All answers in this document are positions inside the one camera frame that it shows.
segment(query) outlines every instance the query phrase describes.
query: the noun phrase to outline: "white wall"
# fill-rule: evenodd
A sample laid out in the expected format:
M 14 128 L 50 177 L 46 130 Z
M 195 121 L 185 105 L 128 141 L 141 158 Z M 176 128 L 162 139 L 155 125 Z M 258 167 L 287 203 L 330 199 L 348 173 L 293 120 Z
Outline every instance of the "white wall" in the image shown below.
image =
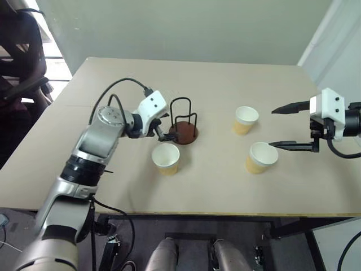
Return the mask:
M 299 64 L 320 90 L 332 88 L 345 97 L 347 105 L 361 101 L 360 0 L 333 1 Z M 359 231 L 361 220 L 314 231 L 327 271 L 336 270 L 346 244 Z M 349 250 L 342 271 L 360 270 L 360 255 L 361 239 Z
M 74 73 L 87 56 L 297 64 L 331 0 L 37 2 Z
M 322 32 L 299 63 L 319 89 L 332 88 L 346 103 L 361 101 L 361 0 L 336 0 Z

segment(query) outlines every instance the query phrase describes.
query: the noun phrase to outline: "silver robot arm segment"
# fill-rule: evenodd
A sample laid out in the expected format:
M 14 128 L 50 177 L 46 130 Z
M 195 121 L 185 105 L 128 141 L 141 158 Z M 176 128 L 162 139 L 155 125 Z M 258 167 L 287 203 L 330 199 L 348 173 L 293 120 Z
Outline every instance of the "silver robot arm segment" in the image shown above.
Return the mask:
M 165 111 L 166 102 L 159 91 L 144 99 L 134 113 L 124 111 L 125 120 L 118 108 L 98 108 L 38 211 L 37 239 L 19 257 L 15 270 L 77 270 L 76 243 L 89 232 L 90 199 L 118 139 L 149 136 L 151 130 L 159 130 L 152 123 L 159 124 Z

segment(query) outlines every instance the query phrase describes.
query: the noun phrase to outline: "robotic arm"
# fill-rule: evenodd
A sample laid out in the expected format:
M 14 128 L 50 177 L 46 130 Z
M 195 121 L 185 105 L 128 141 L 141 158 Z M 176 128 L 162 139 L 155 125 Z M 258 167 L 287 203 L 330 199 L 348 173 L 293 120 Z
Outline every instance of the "robotic arm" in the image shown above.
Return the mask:
M 37 213 L 38 238 L 22 253 L 15 270 L 77 270 L 76 243 L 89 233 L 93 219 L 90 199 L 119 137 L 153 136 L 155 130 L 160 141 L 173 139 L 159 127 L 167 107 L 159 91 L 151 90 L 133 113 L 119 105 L 101 106 L 95 111 Z
M 289 151 L 319 152 L 319 140 L 322 138 L 327 140 L 328 147 L 337 156 L 347 159 L 361 157 L 361 152 L 342 154 L 333 146 L 333 140 L 341 141 L 343 137 L 361 136 L 361 102 L 350 103 L 346 110 L 344 97 L 326 88 L 309 101 L 290 103 L 273 110 L 272 113 L 292 114 L 302 110 L 310 110 L 311 138 L 314 141 L 278 141 L 270 145 Z

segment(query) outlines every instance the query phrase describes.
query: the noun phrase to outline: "wire cup holder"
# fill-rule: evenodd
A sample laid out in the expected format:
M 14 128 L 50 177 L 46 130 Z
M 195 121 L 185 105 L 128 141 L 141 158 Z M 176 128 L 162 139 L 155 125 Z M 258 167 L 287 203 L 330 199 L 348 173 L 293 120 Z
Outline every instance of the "wire cup holder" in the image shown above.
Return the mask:
M 187 100 L 189 101 L 189 113 L 188 115 L 178 115 L 174 118 L 173 121 L 173 103 L 178 100 Z M 191 123 L 191 117 L 194 116 L 194 124 Z M 178 119 L 188 118 L 188 121 L 177 121 Z M 174 133 L 176 137 L 173 139 L 174 143 L 180 145 L 187 145 L 192 143 L 198 137 L 197 130 L 197 113 L 192 113 L 192 102 L 187 97 L 178 97 L 175 98 L 170 103 L 170 119 L 171 127 L 169 128 L 169 133 Z

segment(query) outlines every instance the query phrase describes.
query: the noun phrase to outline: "brown round base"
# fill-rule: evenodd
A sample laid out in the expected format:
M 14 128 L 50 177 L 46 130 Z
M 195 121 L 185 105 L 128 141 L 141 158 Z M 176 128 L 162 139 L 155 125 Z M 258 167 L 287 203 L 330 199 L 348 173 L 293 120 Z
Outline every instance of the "brown round base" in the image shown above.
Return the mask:
M 193 136 L 194 133 L 194 125 L 188 123 L 188 121 L 179 121 L 177 122 L 177 134 L 178 138 L 174 139 L 173 142 L 186 145 L 192 143 L 198 137 L 198 130 L 196 128 L 196 134 Z M 169 128 L 169 133 L 175 133 L 175 126 Z

